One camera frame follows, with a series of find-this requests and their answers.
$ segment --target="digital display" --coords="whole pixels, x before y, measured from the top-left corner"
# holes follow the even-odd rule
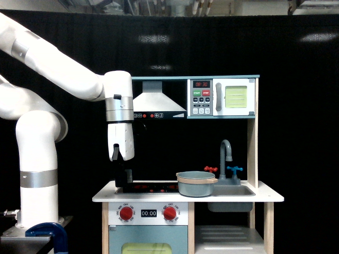
[[[141,210],[141,217],[156,217],[157,210]]]
[[[193,88],[210,88],[209,81],[193,81]]]

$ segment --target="red button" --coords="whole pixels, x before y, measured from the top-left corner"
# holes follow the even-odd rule
[[[203,90],[202,96],[210,96],[210,91],[209,90]]]
[[[133,216],[133,210],[127,206],[123,207],[120,211],[120,217],[124,220],[127,221]]]
[[[166,207],[164,210],[164,218],[171,221],[173,219],[175,219],[176,217],[176,211],[173,207],[169,206]]]

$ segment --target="blue clamp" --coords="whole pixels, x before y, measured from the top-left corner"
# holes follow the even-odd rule
[[[40,223],[31,227],[25,233],[26,237],[38,237],[40,235],[53,237],[55,254],[68,254],[67,233],[60,224],[55,222]]]
[[[238,167],[227,167],[227,169],[230,169],[233,171],[233,175],[237,175],[237,170],[243,171],[243,168],[238,168]]]

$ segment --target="green button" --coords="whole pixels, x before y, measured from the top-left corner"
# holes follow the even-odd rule
[[[201,96],[201,90],[194,90],[193,96]]]

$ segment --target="oven door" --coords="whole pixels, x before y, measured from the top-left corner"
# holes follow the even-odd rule
[[[188,227],[169,225],[110,226],[110,254],[187,254]]]

